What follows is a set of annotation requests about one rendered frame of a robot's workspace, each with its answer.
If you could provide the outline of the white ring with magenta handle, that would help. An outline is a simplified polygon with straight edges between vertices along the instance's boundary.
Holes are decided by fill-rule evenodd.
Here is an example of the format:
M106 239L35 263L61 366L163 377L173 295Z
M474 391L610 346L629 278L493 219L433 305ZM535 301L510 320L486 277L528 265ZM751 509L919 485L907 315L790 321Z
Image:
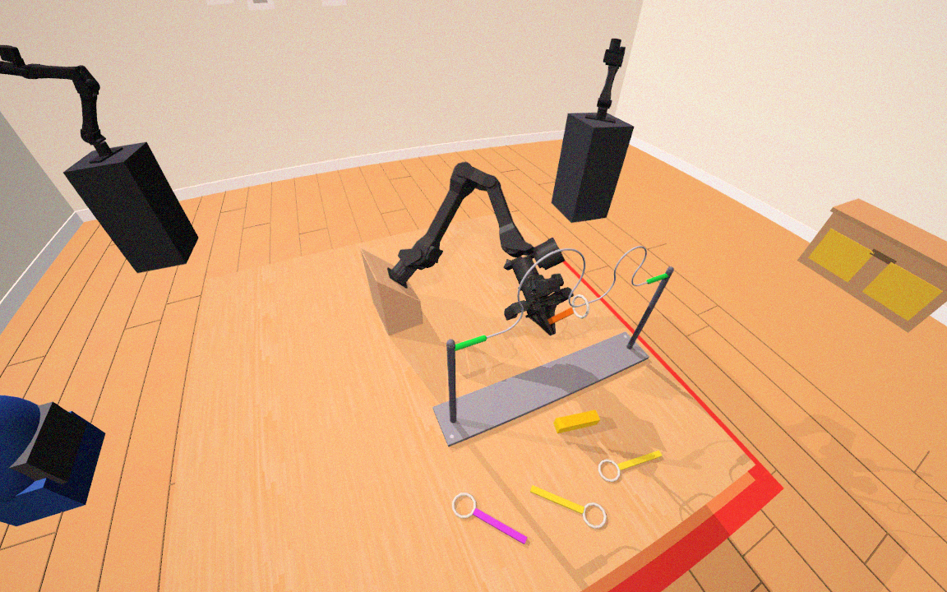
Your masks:
M457 513L457 510L455 509L455 501L457 501L457 498L461 496L469 496L469 498L471 498L471 501L473 501L473 510L471 510L471 513L469 513L468 515L461 515ZM507 525L505 525L504 522L497 521L495 520L495 518L477 509L476 499L474 499L474 496L471 496L469 493L460 493L457 496L455 496L454 499L452 499L452 512L454 512L454 514L456 514L459 518L461 518L461 520L467 520L467 518L469 518L471 515L476 515L476 517L478 517L479 520L483 520L484 522L487 522L489 525L491 525L493 528L496 528L504 532L506 535L509 535L510 537L514 537L514 539L516 539L516 542L521 542L521 543L526 542L527 537L525 535L520 534L519 532L516 532L516 530L512 529L511 527L507 527Z

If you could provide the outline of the brown bar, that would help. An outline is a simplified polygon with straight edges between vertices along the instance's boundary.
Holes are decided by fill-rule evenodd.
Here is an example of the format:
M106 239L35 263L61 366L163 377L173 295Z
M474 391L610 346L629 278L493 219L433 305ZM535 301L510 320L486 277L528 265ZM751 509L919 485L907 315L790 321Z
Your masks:
M547 319L549 325L553 325L553 323L558 322L559 320L562 320L562 319L567 318L567 317L569 317L569 316L571 316L571 315L574 315L574 314L575 314L576 317L578 317L578 318L581 318L581 319L586 318L586 317L589 315L589 300L587 300L587 298L585 298L585 297L584 297L583 295L581 295L581 294L576 294L576 296L575 296L575 298L574 298L574 301L572 301L572 306L575 306L575 300L576 300L577 298L582 298L582 299L585 301L585 304L586 304L586 306L587 306L587 308L586 308L586 313L585 313L583 316L580 316L580 315L576 314L576 311L575 311L575 308L574 308L574 307L572 307L572 308L567 308L566 311L557 314L555 317L550 317L549 319Z

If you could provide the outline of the white loop with yellow handle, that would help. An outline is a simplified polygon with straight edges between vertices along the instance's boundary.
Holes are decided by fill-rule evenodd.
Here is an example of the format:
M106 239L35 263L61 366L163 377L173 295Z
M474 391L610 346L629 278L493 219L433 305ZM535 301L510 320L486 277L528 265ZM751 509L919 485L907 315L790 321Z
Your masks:
M563 498L563 497L557 496L557 495L555 495L555 494L548 493L548 491L543 490L542 488L538 488L538 487L536 487L536 486L531 486L530 493L534 493L534 494L536 494L536 495L538 495L538 496L543 496L543 497L544 497L545 499L547 499L548 501L552 501L552 502L555 502L555 503L559 503L559 505L563 506L563 508L565 508L565 506L566 506L566 508L569 508L569 509L571 509L571 510L574 510L575 512L581 513L581 514L583 515L583 517L584 517L583 521L586 522L586 524L589 525L589 527L593 527L594 529L598 529L598 528L603 527L603 525L605 524L605 522L606 522L606 520L607 520L607 515L606 515L606 513L605 513L605 509L603 509L603 508L600 506L600 503L587 503L586 506L581 506L581 505L579 505L579 503L573 503L573 502L571 502L571 501L567 501L567 500L566 500L565 498ZM589 523L589 521L586 520L586 518L585 518L585 511L586 511L587 508L589 508L589 506L598 506L598 508L600 508L600 510L603 511L603 522L601 522L600 525L591 525L591 524Z
M662 456L660 451L658 451L658 452L653 452L653 453L650 453L650 454L648 454L648 455L642 455L642 456L640 456L640 457L636 457L636 458L634 458L633 460L627 460L627 461L624 461L624 462L620 462L619 465L617 465L616 462L613 461L613 460L602 460L602 461L600 462L600 465L598 465L598 472L600 473L601 479L605 479L606 481L617 481L617 480L619 479L619 477L620 477L620 469L626 469L626 468L629 468L629 467L635 467L635 465L642 464L642 462L647 462L647 461L655 460L655 458L658 458L658 457L660 457L660 456ZM617 469L619 469L619 474L616 476L615 479L606 479L606 477L602 475L601 465L603 464L603 462L612 462L612 463L615 465L615 467L616 467Z

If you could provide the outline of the yellow rectangular block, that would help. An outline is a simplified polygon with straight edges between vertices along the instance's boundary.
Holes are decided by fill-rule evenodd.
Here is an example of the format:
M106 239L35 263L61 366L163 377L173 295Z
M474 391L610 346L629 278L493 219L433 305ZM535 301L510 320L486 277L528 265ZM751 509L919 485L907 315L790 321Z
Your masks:
M597 411L593 409L593 411L572 414L555 419L553 426L555 426L557 433L565 433L576 430L577 428L595 426L595 424L598 424L598 421L600 421L600 416L598 416Z

